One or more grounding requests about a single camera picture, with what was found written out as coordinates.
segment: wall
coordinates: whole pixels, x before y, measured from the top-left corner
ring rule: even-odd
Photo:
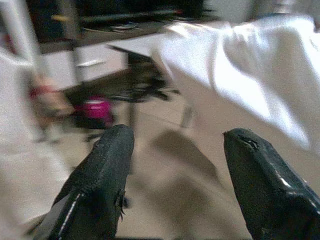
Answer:
[[[206,8],[216,10],[212,13],[215,16],[241,23],[251,16],[254,0],[205,0],[204,4]]]
[[[320,0],[312,0],[308,8],[308,13],[310,13],[314,19],[320,24]]]

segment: white table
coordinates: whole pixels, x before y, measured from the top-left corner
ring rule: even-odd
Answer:
[[[152,49],[163,37],[163,33],[155,33],[126,40],[111,41],[107,45],[121,52],[150,58]]]

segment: pink object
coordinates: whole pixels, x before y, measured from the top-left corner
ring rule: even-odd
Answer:
[[[105,123],[111,123],[111,104],[103,97],[92,96],[83,105],[76,106],[78,112],[83,112],[84,116],[91,119],[103,119]]]

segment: floor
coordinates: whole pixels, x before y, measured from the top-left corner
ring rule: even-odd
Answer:
[[[171,101],[151,98],[136,105],[133,173],[126,183],[130,208],[119,221],[117,236],[251,239],[237,202],[224,193],[215,166],[192,142],[192,122],[180,127],[185,100],[169,96]],[[117,124],[128,124],[127,103],[117,102],[114,111]],[[71,168],[89,152],[85,136],[72,128],[55,145]]]

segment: white sheet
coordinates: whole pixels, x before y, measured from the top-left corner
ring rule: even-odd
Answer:
[[[0,240],[22,239],[46,214],[69,175],[37,128],[24,87],[32,66],[0,48]]]
[[[320,35],[308,16],[177,23],[152,54],[197,114],[195,142],[232,189],[224,131],[270,141],[320,194]]]

